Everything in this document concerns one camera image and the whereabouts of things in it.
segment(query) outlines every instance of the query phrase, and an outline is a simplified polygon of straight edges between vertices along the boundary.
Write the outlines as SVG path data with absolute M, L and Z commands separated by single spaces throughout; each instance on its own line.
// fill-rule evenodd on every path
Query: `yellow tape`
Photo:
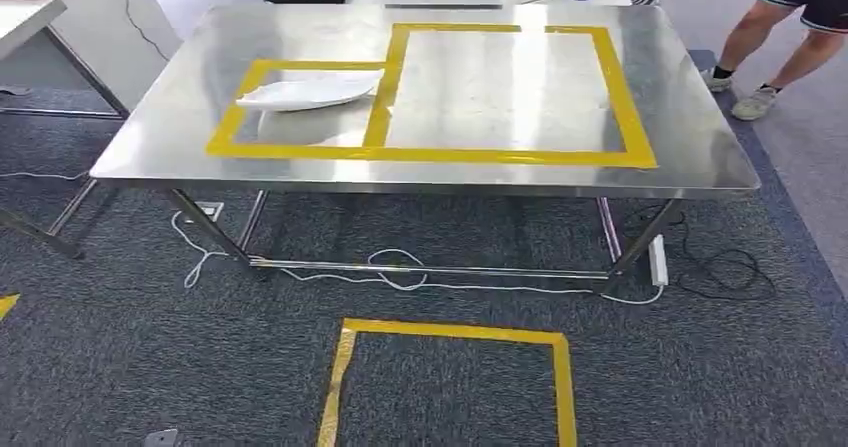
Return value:
M 607 83 L 610 105 L 612 105 L 615 120 L 618 121 L 624 150 L 633 158 L 634 163 L 646 166 L 644 168 L 656 168 L 657 161 L 651 149 L 651 142 L 645 134 L 633 96 L 630 95 L 627 78 L 615 54 L 615 46 L 609 31 L 595 27 L 592 29 L 592 39 L 595 41 L 595 50 L 601 62 L 601 71 Z
M 385 67 L 383 62 L 337 62 L 323 60 L 273 60 L 256 59 L 251 62 L 244 78 L 236 90 L 235 98 L 256 90 L 262 84 L 262 80 L 272 70 L 380 70 Z M 244 122 L 247 111 L 235 104 L 230 103 L 215 134 L 206 146 L 206 153 L 212 155 L 228 155 L 231 146 L 243 145 L 233 143 L 233 138 L 238 133 L 239 127 Z
M 418 149 L 386 147 L 391 113 L 412 31 L 519 32 L 518 25 L 397 23 L 392 27 L 384 62 L 289 61 L 260 59 L 251 64 L 237 97 L 254 90 L 270 70 L 377 70 L 384 74 L 377 87 L 371 115 L 361 147 L 234 143 L 244 122 L 244 109 L 231 104 L 206 147 L 210 155 L 258 159 L 328 159 L 397 162 L 499 163 L 537 165 L 590 165 L 653 169 L 657 161 L 642 126 L 627 80 L 621 69 L 609 32 L 603 27 L 548 26 L 550 34 L 589 34 L 592 36 L 601 72 L 610 96 L 610 105 L 619 125 L 623 152 L 511 151 L 487 149 Z
M 380 84 L 377 86 L 374 105 L 371 106 L 371 116 L 368 118 L 368 127 L 365 129 L 365 136 L 362 140 L 363 147 L 386 145 L 392 115 L 389 107 L 394 105 L 397 97 L 408 43 L 409 31 L 395 26 L 392 29 L 392 37 L 389 40 L 389 47 L 386 52 L 386 69 L 383 71 L 383 78 L 380 79 Z
M 350 365 L 353 356 L 353 346 L 356 343 L 356 332 L 342 327 L 339 335 L 339 345 L 336 348 L 336 359 L 333 361 L 333 372 L 330 374 L 330 391 L 324 404 L 324 415 L 321 416 L 321 428 L 318 431 L 318 446 L 332 447 L 336 445 L 339 431 L 339 397 L 342 390 L 342 379 Z
M 454 324 L 419 324 L 386 320 L 345 319 L 344 326 L 357 332 L 380 334 L 430 335 L 434 337 L 459 337 L 463 339 L 505 340 L 529 344 L 553 344 L 563 335 L 535 330 L 499 329 Z
M 653 161 L 634 159 L 628 152 L 558 152 L 541 150 L 405 149 L 321 145 L 210 143 L 212 155 L 256 159 L 383 160 L 394 162 L 462 162 L 535 165 L 591 165 L 652 168 Z
M 321 418 L 321 427 L 318 435 L 319 446 L 327 447 L 336 443 L 339 425 L 340 389 L 344 372 L 353 356 L 353 348 L 358 332 L 427 335 L 550 345 L 553 349 L 557 437 L 559 438 L 559 445 L 561 447 L 573 447 L 577 445 L 577 425 L 574 418 L 568 340 L 561 333 L 471 325 L 344 319 L 341 336 L 339 337 L 339 345 L 336 349 L 336 358 L 333 361 L 329 393 L 327 394 L 327 401 L 324 404 L 324 415 Z
M 557 402 L 557 435 L 560 447 L 577 445 L 577 419 L 574 414 L 574 390 L 571 387 L 571 360 L 568 341 L 562 334 L 551 346 L 554 357 L 554 389 Z
M 0 297 L 0 319 L 5 317 L 6 314 L 9 313 L 10 310 L 12 310 L 12 307 L 14 307 L 15 304 L 18 302 L 18 297 L 20 296 L 20 294 L 15 294 L 6 297 Z

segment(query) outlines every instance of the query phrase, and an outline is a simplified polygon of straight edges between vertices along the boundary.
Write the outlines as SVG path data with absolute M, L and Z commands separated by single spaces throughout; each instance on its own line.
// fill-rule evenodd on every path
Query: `white sneaker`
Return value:
M 710 89 L 710 92 L 718 94 L 719 92 L 724 92 L 733 85 L 733 77 L 716 79 L 713 77 L 714 71 L 715 69 L 713 68 L 701 72 L 701 78 L 704 79 L 704 82 L 707 84 L 707 88 Z
M 739 120 L 757 120 L 768 113 L 775 101 L 777 101 L 777 89 L 760 87 L 749 97 L 737 102 L 731 113 Z

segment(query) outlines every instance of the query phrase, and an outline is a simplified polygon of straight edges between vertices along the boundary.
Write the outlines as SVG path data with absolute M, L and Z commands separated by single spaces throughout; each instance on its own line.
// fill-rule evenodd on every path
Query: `person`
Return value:
M 764 116 L 780 91 L 824 65 L 845 44 L 848 0 L 757 0 L 730 33 L 718 65 L 702 72 L 709 89 L 729 89 L 742 62 L 763 45 L 775 25 L 801 6 L 801 22 L 809 28 L 806 38 L 774 78 L 733 107 L 734 117 L 752 121 Z

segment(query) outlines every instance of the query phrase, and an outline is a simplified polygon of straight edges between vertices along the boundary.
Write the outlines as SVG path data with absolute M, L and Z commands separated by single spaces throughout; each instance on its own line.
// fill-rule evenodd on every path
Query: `gray floor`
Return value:
M 720 52 L 754 0 L 660 0 L 686 45 Z M 740 93 L 773 77 L 805 35 L 800 12 L 774 29 L 737 74 Z M 848 49 L 781 93 L 768 120 L 751 125 L 765 146 L 843 292 L 848 293 Z
M 260 0 L 159 0 L 183 35 L 210 7 Z M 661 0 L 686 45 L 720 51 L 725 36 L 754 0 Z M 740 93 L 773 76 L 803 38 L 797 15 L 737 75 Z M 807 223 L 843 291 L 848 293 L 848 177 L 844 79 L 848 49 L 826 68 L 781 94 L 768 123 L 753 124 L 792 201 Z
M 29 101 L 84 106 L 39 91 Z M 725 108 L 732 101 L 722 96 Z M 76 172 L 112 122 L 4 121 L 0 171 Z M 777 287 L 768 300 L 705 300 L 680 287 L 646 307 L 596 297 L 423 290 L 248 275 L 198 258 L 168 225 L 161 195 L 100 188 L 69 226 L 86 259 L 69 262 L 0 230 L 0 443 L 137 444 L 177 426 L 197 445 L 308 445 L 316 439 L 341 319 L 462 323 L 563 332 L 570 342 L 582 444 L 840 445 L 848 436 L 848 312 L 756 137 L 734 123 L 764 186 L 757 196 L 692 202 L 698 257 L 744 249 Z M 43 139 L 52 140 L 45 148 Z M 0 201 L 42 222 L 74 186 L 6 180 Z M 235 232 L 245 192 L 196 192 L 226 204 Z M 646 202 L 615 201 L 620 220 Z M 601 229 L 575 222 L 593 203 L 411 195 L 277 194 L 253 244 L 277 257 L 359 260 L 386 246 L 432 264 L 563 268 L 605 258 Z M 630 218 L 625 232 L 645 219 Z M 187 228 L 199 238 L 196 229 Z M 729 294 L 680 256 L 671 270 L 704 294 Z M 732 264 L 717 275 L 739 286 Z M 645 298 L 644 267 L 620 295 Z M 457 282 L 436 277 L 433 281 Z M 547 287 L 564 288 L 557 282 Z M 766 285 L 737 295 L 761 295 Z M 550 350 L 507 343 L 364 335 L 342 386 L 341 445 L 554 445 Z

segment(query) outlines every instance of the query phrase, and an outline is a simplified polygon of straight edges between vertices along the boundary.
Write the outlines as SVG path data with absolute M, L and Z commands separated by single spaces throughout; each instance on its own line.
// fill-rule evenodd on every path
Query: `carpet floor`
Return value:
M 116 127 L 3 118 L 0 172 L 84 170 Z M 841 445 L 845 303 L 756 136 L 734 127 L 764 188 L 688 202 L 689 244 L 699 258 L 751 253 L 776 287 L 766 300 L 709 300 L 680 287 L 641 307 L 583 295 L 399 292 L 246 273 L 223 258 L 185 290 L 199 254 L 171 229 L 164 197 L 144 191 L 95 191 L 68 227 L 86 252 L 81 261 L 0 230 L 0 296 L 21 293 L 0 322 L 0 444 L 137 444 L 168 427 L 204 445 L 314 444 L 340 325 L 355 317 L 562 332 L 581 444 Z M 5 179 L 0 202 L 47 223 L 74 187 Z M 219 222 L 233 233 L 252 201 L 249 192 L 192 194 L 223 201 Z M 625 234 L 644 220 L 631 214 L 650 205 L 613 201 Z M 590 267 L 606 255 L 595 219 L 582 199 L 286 193 L 270 197 L 252 248 L 360 261 L 397 247 L 434 265 Z M 186 230 L 201 239 L 196 227 Z M 686 274 L 681 285 L 769 293 L 762 281 L 719 290 L 679 255 L 683 235 L 674 227 L 667 239 L 672 274 Z M 735 286 L 747 275 L 716 270 Z M 644 299 L 654 293 L 648 284 L 642 266 L 617 294 Z M 554 445 L 551 355 L 541 346 L 362 334 L 341 392 L 338 442 Z

